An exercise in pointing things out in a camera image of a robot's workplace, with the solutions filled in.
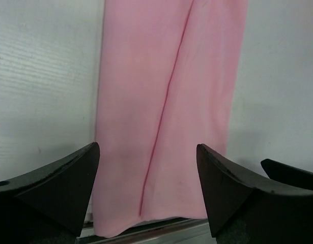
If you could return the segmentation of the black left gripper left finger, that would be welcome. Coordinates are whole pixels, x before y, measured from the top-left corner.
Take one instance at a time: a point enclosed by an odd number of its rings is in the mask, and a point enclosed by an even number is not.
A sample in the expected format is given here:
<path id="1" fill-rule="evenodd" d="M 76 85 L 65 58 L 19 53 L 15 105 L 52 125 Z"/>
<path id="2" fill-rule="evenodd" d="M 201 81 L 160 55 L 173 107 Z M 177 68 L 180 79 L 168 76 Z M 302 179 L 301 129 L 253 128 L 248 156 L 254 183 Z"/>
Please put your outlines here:
<path id="1" fill-rule="evenodd" d="M 26 174 L 0 181 L 0 243 L 76 243 L 100 158 L 93 142 Z"/>

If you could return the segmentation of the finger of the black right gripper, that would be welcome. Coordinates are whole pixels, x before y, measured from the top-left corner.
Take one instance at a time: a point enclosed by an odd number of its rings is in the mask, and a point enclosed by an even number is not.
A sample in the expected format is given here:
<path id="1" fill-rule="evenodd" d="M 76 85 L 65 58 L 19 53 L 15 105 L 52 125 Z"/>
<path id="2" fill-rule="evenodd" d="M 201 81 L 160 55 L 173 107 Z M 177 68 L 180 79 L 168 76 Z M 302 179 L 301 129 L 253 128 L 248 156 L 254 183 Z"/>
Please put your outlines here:
<path id="1" fill-rule="evenodd" d="M 262 160 L 261 166 L 271 180 L 303 189 L 313 189 L 312 172 L 271 159 Z"/>

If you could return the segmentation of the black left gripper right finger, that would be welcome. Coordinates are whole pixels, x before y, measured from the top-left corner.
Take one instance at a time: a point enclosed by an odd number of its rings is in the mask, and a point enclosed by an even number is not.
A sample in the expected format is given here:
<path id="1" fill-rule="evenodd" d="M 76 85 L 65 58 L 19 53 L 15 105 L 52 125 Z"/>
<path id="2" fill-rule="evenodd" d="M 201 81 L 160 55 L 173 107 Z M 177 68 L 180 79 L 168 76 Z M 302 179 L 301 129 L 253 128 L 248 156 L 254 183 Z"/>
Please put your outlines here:
<path id="1" fill-rule="evenodd" d="M 313 189 L 271 180 L 204 144 L 196 161 L 217 243 L 313 243 Z"/>

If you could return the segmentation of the pink t-shirt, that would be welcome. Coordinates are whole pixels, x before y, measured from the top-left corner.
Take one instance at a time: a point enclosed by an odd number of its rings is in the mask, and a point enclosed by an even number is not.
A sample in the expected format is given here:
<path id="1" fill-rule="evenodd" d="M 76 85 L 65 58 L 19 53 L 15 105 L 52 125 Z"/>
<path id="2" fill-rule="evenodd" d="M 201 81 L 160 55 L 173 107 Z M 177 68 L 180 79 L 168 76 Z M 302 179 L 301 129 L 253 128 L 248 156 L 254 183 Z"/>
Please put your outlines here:
<path id="1" fill-rule="evenodd" d="M 93 193 L 97 236 L 206 218 L 196 164 L 225 153 L 247 1 L 106 1 Z"/>

